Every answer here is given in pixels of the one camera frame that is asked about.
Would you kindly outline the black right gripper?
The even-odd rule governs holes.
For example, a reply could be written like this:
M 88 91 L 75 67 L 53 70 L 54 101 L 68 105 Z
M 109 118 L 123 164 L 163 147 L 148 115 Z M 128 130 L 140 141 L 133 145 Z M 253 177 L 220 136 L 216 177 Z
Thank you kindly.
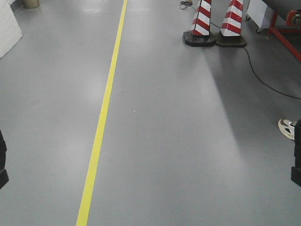
M 294 142 L 295 165 L 291 167 L 291 180 L 301 186 L 301 120 L 295 125 Z

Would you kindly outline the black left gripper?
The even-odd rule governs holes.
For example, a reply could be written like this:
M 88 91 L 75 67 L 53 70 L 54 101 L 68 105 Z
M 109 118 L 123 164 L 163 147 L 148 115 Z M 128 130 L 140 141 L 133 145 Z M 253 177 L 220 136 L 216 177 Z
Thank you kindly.
M 0 133 L 0 188 L 2 188 L 9 181 L 8 173 L 5 169 L 6 151 L 6 142 L 3 138 L 2 133 Z

